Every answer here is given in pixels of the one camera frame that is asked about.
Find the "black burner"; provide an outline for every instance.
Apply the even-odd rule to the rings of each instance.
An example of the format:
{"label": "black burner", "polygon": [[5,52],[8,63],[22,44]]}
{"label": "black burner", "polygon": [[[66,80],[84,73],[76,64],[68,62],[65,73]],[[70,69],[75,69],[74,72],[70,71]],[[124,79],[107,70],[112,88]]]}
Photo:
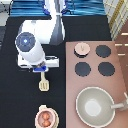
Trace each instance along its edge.
{"label": "black burner", "polygon": [[106,58],[111,55],[111,49],[106,45],[99,45],[96,48],[96,54],[102,58]]}
{"label": "black burner", "polygon": [[75,72],[79,76],[82,76],[82,77],[87,76],[89,75],[90,71],[91,71],[91,68],[89,64],[87,64],[86,62],[79,62],[75,66]]}
{"label": "black burner", "polygon": [[103,76],[112,76],[115,72],[114,66],[109,62],[100,63],[98,70]]}

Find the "bowl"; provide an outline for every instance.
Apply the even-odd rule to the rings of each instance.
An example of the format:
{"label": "bowl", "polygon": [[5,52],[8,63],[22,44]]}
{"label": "bowl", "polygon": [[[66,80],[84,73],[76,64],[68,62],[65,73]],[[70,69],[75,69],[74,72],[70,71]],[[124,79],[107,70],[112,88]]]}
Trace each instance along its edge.
{"label": "bowl", "polygon": [[76,99],[76,111],[80,119],[87,125],[102,128],[109,125],[115,116],[112,97],[99,87],[83,89]]}
{"label": "bowl", "polygon": [[[48,113],[50,115],[49,121],[51,124],[48,127],[43,126],[43,122],[44,122],[44,119],[42,117],[43,113]],[[37,113],[35,118],[35,123],[37,128],[52,128],[55,124],[55,121],[56,121],[55,113],[50,108],[43,108]]]}

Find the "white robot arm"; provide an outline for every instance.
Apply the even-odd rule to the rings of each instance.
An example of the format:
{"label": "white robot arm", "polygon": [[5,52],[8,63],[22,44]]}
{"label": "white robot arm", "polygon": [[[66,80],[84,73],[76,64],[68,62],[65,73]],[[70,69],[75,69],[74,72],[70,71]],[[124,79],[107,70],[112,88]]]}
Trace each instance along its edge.
{"label": "white robot arm", "polygon": [[48,8],[52,19],[24,21],[15,40],[19,52],[18,66],[33,68],[33,72],[48,71],[48,67],[59,67],[59,59],[55,56],[45,57],[41,44],[58,45],[65,37],[61,15],[58,15],[58,0],[46,1],[49,1]]}

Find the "black countertop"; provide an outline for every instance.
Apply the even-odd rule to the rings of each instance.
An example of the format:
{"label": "black countertop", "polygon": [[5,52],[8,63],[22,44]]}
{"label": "black countertop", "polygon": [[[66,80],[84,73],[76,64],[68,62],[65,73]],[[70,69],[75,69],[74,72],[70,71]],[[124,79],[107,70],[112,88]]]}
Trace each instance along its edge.
{"label": "black countertop", "polygon": [[17,66],[15,38],[24,20],[49,17],[9,17],[0,51],[0,128],[35,128],[35,116],[40,105],[56,110],[60,123],[66,128],[66,56],[67,41],[111,41],[107,16],[63,17],[66,37],[58,46],[42,45],[47,56],[60,59],[59,68],[46,73],[50,90],[39,90],[40,73],[24,72]]}

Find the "pot handle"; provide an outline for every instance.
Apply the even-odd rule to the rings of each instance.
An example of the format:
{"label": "pot handle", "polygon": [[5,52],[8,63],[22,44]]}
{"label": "pot handle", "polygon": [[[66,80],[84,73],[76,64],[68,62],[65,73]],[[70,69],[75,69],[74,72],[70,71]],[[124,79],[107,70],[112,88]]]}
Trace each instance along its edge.
{"label": "pot handle", "polygon": [[44,109],[44,108],[47,108],[47,106],[46,106],[46,105],[41,105],[41,106],[39,107],[39,111],[42,110],[42,109]]}

